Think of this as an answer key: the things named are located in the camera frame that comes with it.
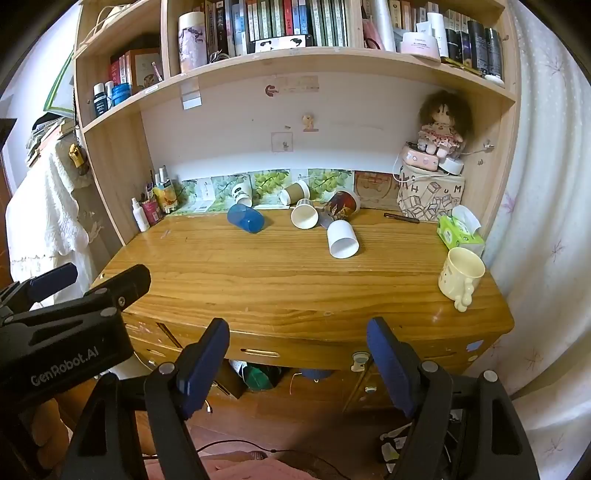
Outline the person hand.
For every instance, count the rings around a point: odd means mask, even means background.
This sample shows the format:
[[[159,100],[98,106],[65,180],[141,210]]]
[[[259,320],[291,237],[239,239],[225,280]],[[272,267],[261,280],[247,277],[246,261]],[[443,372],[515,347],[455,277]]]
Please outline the person hand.
[[[39,464],[48,470],[59,470],[69,447],[69,433],[61,420],[55,399],[20,415],[35,444]]]

